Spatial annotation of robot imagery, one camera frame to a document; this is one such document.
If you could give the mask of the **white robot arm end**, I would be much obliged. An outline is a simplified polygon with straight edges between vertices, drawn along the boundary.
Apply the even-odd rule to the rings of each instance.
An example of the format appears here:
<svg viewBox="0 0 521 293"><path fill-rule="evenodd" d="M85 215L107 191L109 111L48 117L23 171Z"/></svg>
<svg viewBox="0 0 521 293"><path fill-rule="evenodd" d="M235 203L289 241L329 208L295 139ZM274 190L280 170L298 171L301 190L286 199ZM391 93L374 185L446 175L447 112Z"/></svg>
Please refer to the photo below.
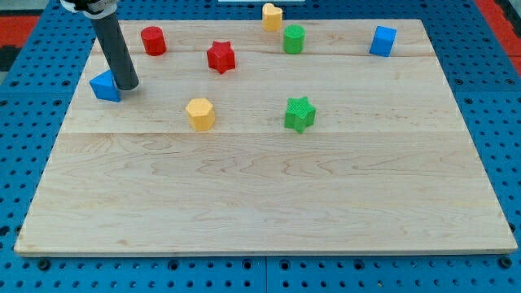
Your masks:
<svg viewBox="0 0 521 293"><path fill-rule="evenodd" d="M100 20L116 12L119 0L60 0L62 7L72 13L82 12L85 17Z"/></svg>

